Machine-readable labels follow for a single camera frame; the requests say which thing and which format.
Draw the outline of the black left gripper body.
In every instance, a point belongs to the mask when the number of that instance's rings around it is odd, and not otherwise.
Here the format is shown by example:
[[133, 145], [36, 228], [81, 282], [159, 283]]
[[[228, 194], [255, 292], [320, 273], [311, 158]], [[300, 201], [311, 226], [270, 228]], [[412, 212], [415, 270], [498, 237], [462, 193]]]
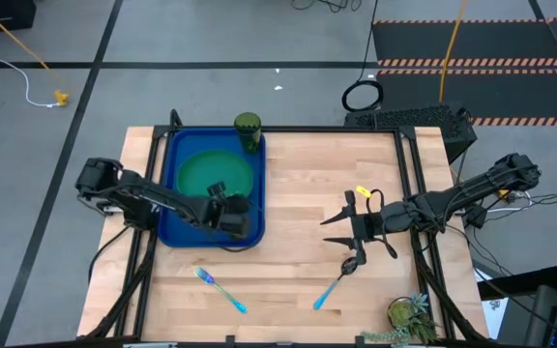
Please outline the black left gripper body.
[[213, 197], [210, 206], [210, 225], [227, 233], [232, 239], [244, 240], [251, 228], [250, 203], [241, 194]]

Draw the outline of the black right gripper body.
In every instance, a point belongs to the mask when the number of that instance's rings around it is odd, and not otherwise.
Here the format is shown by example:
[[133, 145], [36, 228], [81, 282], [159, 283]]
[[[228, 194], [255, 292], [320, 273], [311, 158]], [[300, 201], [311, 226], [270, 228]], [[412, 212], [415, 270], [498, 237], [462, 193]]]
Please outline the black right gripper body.
[[382, 231], [382, 218], [379, 214], [358, 214], [354, 205], [349, 206], [349, 219], [352, 228], [352, 241], [356, 243], [379, 241], [387, 243], [386, 234]]

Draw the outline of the green plastic plate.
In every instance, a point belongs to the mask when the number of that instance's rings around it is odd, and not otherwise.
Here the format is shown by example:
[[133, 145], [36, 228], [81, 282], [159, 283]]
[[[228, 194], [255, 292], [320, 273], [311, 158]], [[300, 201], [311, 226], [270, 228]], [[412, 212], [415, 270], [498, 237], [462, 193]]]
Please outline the green plastic plate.
[[226, 197], [249, 196], [253, 190], [253, 170], [235, 153], [214, 149], [201, 151], [186, 159], [178, 168], [176, 188], [190, 196], [209, 196], [207, 187], [224, 182]]

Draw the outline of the black spoon with blue handle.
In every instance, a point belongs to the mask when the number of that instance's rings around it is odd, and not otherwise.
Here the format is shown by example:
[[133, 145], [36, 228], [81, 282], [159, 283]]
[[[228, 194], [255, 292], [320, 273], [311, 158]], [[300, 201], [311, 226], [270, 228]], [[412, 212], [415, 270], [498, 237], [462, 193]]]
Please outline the black spoon with blue handle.
[[330, 294], [333, 292], [333, 290], [337, 287], [340, 280], [345, 276], [352, 275], [357, 270], [357, 268], [358, 268], [358, 260], [355, 256], [345, 259], [341, 264], [339, 276], [325, 290], [325, 292], [313, 303], [312, 308], [314, 310], [320, 309], [323, 306], [323, 304], [326, 302]]

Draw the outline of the green faceted plastic cup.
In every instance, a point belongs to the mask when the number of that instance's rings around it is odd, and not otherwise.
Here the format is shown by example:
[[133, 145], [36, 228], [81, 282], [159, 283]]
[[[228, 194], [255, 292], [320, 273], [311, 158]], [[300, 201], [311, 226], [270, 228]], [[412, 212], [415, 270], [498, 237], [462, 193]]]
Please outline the green faceted plastic cup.
[[261, 119], [252, 112], [238, 115], [234, 120], [234, 128], [238, 132], [242, 147], [249, 154], [259, 151], [261, 140]]

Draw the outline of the blue plastic tray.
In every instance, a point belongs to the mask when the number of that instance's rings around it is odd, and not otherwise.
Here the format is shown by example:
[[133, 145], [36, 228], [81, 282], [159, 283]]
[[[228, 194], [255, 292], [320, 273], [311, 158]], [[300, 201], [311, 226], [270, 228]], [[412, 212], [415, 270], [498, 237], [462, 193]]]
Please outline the blue plastic tray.
[[233, 128], [182, 130], [174, 136], [169, 145], [161, 184], [168, 189], [177, 190], [176, 175], [180, 165], [192, 155], [214, 149], [235, 153], [243, 157], [252, 167], [253, 190], [249, 196], [245, 196], [250, 203], [251, 230], [249, 235], [244, 240], [236, 240], [223, 231], [203, 231], [184, 222], [175, 212], [163, 209], [160, 212], [157, 233], [162, 243], [169, 247], [253, 247], [260, 242], [264, 235], [266, 174], [264, 140], [260, 141], [257, 153], [249, 154], [242, 147], [238, 132]]

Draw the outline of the small potted succulent plant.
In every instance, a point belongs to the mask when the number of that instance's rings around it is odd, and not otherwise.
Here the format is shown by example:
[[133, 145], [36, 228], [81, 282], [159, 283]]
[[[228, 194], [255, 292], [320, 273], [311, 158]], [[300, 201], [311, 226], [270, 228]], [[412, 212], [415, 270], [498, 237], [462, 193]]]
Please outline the small potted succulent plant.
[[437, 343], [440, 341], [438, 325], [428, 311], [429, 298], [424, 293], [399, 297], [387, 308], [392, 329], [383, 333], [361, 332], [361, 336], [374, 343], [389, 342], [392, 348], [405, 348], [410, 343]]

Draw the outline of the black mat with hazard stripes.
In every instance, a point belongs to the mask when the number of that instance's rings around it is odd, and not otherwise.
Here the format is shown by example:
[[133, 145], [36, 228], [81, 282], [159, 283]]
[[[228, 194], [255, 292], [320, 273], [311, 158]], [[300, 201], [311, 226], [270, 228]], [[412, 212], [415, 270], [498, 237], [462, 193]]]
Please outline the black mat with hazard stripes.
[[557, 17], [378, 20], [373, 40], [384, 68], [557, 67]]
[[381, 70], [382, 106], [463, 106], [478, 126], [557, 126], [557, 70]]

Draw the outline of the black aluminium table frame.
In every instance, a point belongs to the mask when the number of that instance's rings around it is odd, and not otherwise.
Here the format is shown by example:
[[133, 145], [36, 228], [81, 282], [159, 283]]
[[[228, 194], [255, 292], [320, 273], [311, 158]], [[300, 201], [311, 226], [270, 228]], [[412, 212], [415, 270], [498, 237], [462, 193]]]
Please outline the black aluminium table frame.
[[[265, 233], [253, 248], [158, 245], [147, 285], [133, 295], [125, 334], [178, 343], [353, 343], [361, 332], [388, 329], [388, 304], [420, 288], [408, 233], [366, 248], [367, 261], [343, 277], [323, 306], [313, 303], [340, 274], [349, 250], [324, 238], [347, 236], [348, 221], [326, 225], [344, 192], [381, 189], [389, 201], [451, 183], [441, 133], [419, 128], [413, 139], [343, 127], [274, 128], [265, 134]], [[241, 313], [194, 274], [201, 267], [248, 308]]]

